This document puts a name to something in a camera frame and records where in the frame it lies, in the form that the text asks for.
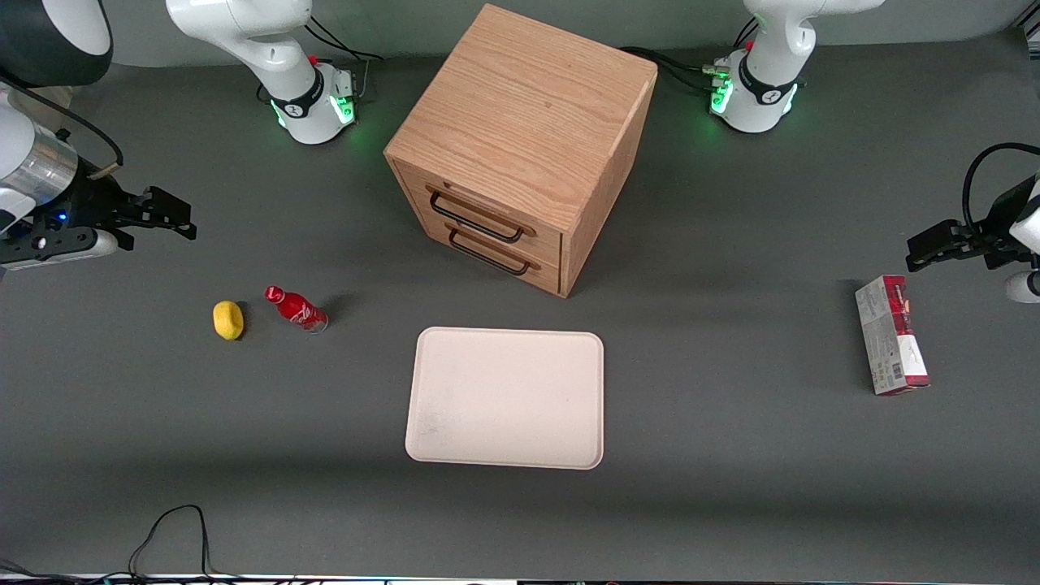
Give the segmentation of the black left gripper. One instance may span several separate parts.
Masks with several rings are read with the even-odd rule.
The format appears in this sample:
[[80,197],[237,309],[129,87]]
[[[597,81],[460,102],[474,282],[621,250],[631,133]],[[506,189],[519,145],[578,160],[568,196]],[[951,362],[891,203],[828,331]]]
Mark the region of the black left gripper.
[[965,223],[946,219],[907,240],[907,270],[917,273],[940,262],[982,255],[988,270],[1032,262],[1039,254],[1038,177],[1030,177],[1003,193],[981,225],[984,241],[992,245],[992,252],[984,255],[983,249],[976,247],[973,231]]

